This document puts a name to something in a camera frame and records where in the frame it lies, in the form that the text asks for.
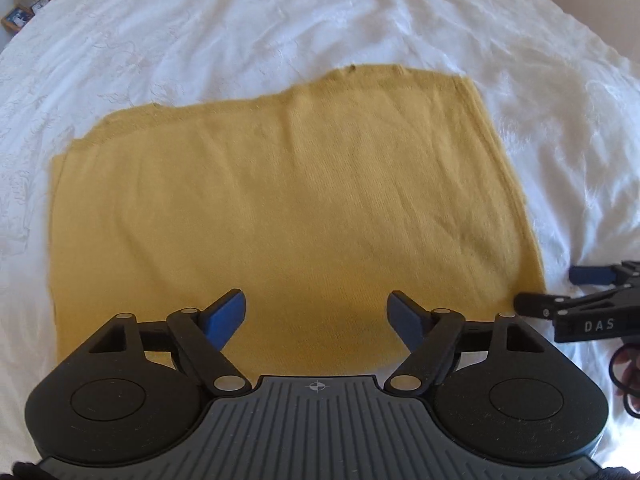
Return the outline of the mustard yellow knit garment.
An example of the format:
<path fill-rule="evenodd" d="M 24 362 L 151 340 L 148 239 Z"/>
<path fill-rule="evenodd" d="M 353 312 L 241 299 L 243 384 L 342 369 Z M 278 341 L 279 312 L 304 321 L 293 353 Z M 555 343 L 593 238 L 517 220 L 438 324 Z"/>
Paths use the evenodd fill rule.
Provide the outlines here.
<path fill-rule="evenodd" d="M 117 313 L 162 320 L 238 288 L 224 352 L 249 378 L 399 362 L 394 290 L 490 321 L 544 289 L 473 81 L 396 65 L 104 117 L 53 159 L 49 254 L 60 358 Z"/>

